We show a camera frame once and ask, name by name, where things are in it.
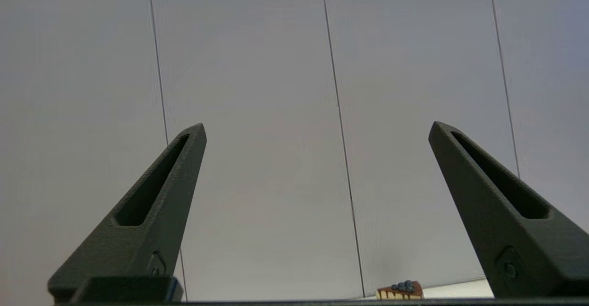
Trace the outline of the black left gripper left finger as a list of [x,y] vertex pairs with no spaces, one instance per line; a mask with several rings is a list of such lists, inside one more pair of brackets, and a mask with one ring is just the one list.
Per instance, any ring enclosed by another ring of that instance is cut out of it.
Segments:
[[56,303],[174,303],[174,276],[208,139],[180,132],[48,280]]

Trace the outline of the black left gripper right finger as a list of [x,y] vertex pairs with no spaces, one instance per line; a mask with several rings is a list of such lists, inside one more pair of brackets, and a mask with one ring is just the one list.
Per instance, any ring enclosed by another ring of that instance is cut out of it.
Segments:
[[458,128],[428,140],[495,297],[588,297],[587,232]]

